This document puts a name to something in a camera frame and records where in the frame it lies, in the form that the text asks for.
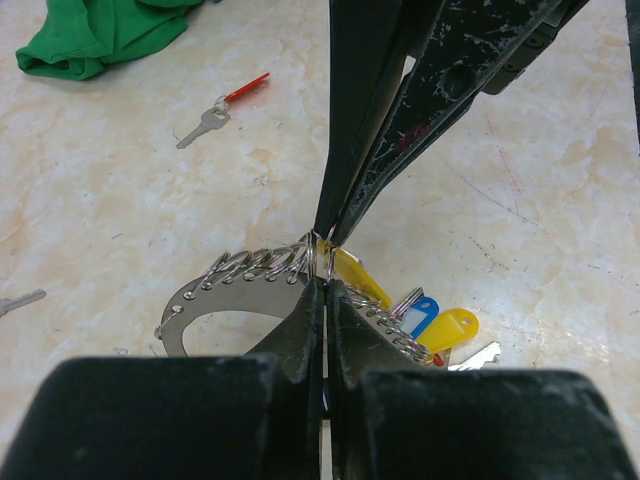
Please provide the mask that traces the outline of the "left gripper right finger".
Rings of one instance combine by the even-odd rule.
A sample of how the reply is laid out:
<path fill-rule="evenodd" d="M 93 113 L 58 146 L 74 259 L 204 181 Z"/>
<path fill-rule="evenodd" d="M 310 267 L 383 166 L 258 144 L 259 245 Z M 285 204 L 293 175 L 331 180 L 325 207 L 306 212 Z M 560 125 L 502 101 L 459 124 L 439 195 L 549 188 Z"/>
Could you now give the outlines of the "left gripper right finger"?
<path fill-rule="evenodd" d="M 603 396 L 567 370 L 424 369 L 327 287 L 338 479 L 633 479 Z"/>

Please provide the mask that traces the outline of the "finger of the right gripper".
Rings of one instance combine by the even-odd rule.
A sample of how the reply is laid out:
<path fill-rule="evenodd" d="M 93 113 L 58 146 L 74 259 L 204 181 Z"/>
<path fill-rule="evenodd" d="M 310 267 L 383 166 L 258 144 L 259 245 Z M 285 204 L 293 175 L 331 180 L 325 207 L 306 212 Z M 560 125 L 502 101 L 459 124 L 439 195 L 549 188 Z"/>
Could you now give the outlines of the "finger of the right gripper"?
<path fill-rule="evenodd" d="M 439 1 L 425 39 L 368 151 L 347 209 L 332 230 L 343 244 L 383 188 L 470 108 L 484 85 L 560 1 Z"/>
<path fill-rule="evenodd" d="M 314 230 L 342 219 L 364 163 L 439 1 L 332 1 L 329 149 Z"/>

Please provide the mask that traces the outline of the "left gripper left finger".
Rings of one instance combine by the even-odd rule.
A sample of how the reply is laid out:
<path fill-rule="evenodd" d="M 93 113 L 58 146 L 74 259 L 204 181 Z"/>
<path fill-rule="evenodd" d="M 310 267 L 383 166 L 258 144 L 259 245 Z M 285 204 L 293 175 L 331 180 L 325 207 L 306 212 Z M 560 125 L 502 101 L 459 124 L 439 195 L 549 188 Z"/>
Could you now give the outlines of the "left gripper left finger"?
<path fill-rule="evenodd" d="M 5 479 L 316 479 L 322 339 L 294 361 L 85 357 L 39 387 Z"/>

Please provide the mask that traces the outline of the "large keyring with tagged keys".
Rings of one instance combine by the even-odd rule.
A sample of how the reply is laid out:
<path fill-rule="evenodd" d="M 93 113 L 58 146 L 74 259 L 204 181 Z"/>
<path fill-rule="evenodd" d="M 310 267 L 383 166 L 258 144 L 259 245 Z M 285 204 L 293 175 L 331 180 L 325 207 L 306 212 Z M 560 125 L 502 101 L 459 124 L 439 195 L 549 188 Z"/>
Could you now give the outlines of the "large keyring with tagged keys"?
<path fill-rule="evenodd" d="M 294 361 L 321 341 L 331 302 L 327 288 L 338 286 L 356 327 L 371 334 L 369 347 L 382 346 L 420 367 L 441 371 L 478 370 L 500 355 L 501 345 L 493 341 L 466 360 L 452 363 L 452 349 L 479 332 L 474 313 L 441 310 L 420 288 L 399 303 L 391 301 L 388 309 L 365 301 L 341 280 L 327 278 L 315 240 L 307 234 L 287 246 L 223 253 L 165 307 L 154 335 L 166 354 L 187 356 L 184 336 L 195 321 L 213 314 L 246 313 L 278 319 L 260 347 L 282 361 Z"/>

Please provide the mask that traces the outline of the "key with red fob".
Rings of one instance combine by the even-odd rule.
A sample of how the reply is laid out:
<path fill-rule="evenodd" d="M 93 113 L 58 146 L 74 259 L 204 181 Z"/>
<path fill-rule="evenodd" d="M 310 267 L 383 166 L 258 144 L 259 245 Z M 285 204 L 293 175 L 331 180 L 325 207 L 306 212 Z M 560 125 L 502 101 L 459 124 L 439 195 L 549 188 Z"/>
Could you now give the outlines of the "key with red fob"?
<path fill-rule="evenodd" d="M 229 113 L 230 105 L 248 93 L 259 89 L 270 76 L 271 74 L 269 72 L 265 72 L 231 93 L 220 96 L 211 108 L 202 113 L 199 124 L 196 128 L 178 141 L 176 148 L 179 150 L 185 149 L 198 137 L 208 133 L 209 131 L 219 130 L 224 127 L 231 119 Z"/>

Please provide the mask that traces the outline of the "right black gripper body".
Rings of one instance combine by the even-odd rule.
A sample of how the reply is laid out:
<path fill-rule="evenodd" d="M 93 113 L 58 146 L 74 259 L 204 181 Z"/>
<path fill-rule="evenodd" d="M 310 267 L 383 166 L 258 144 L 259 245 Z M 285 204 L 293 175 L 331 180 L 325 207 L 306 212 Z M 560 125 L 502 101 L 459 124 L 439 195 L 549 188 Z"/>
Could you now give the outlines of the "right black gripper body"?
<path fill-rule="evenodd" d="M 560 30 L 587 3 L 587 0 L 560 1 L 501 65 L 484 85 L 482 92 L 488 95 L 500 94 L 553 43 Z"/>

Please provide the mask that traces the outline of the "key with yellow tag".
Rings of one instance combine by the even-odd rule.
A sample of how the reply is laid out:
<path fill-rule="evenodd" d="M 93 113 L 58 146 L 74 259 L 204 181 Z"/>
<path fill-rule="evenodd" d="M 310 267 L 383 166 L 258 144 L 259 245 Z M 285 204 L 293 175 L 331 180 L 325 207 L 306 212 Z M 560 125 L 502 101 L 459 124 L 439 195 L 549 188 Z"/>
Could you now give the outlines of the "key with yellow tag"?
<path fill-rule="evenodd" d="M 383 309 L 391 306 L 391 297 L 356 256 L 319 236 L 316 237 L 315 248 L 325 263 L 328 279 L 341 280 L 363 300 L 373 302 Z"/>

